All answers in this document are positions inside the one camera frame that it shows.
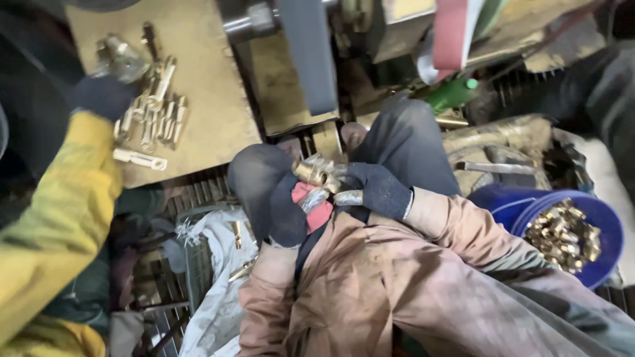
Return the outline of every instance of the person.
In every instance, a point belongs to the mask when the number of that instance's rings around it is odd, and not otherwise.
[[[106,355],[108,289],[81,296],[76,278],[89,266],[107,272],[102,246],[122,190],[113,122],[136,94],[112,76],[79,82],[66,138],[31,205],[0,231],[1,356]]]
[[[633,356],[635,322],[460,197],[424,102],[394,97],[349,153],[363,208],[307,236],[293,158],[257,144],[229,183],[261,244],[243,356]]]

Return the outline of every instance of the dark gray pants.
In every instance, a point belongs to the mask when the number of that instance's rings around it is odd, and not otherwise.
[[[384,165],[406,187],[460,194],[439,126],[430,106],[419,100],[402,96],[386,100],[366,138],[349,158]],[[274,145],[255,144],[239,152],[229,165],[229,185],[251,221],[258,244],[271,228],[271,192],[292,162]]]

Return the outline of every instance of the hand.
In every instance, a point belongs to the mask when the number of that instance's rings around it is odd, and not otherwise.
[[[291,198],[291,191],[299,181],[289,171],[271,194],[269,237],[285,248],[299,248],[307,238],[307,214]]]
[[[362,190],[362,205],[371,211],[396,220],[403,220],[410,211],[413,192],[382,165],[348,164],[345,180]]]
[[[115,122],[137,95],[136,87],[119,82],[115,76],[86,76],[75,86],[73,104],[74,109],[83,108]]]

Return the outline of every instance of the blue bucket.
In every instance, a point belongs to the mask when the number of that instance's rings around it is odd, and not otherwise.
[[[476,206],[491,212],[511,234],[522,237],[527,224],[554,203],[571,198],[573,204],[587,216],[585,220],[602,230],[601,254],[575,276],[589,289],[595,289],[611,274],[624,249],[622,222],[611,206],[590,194],[574,191],[543,191],[516,185],[492,184],[474,191],[468,199]]]

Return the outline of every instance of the brown work jacket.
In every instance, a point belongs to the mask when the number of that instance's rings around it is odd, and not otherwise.
[[[298,282],[296,256],[262,247],[238,356],[390,356],[393,326],[431,356],[635,351],[628,315],[458,196],[415,188],[403,222],[334,213]]]

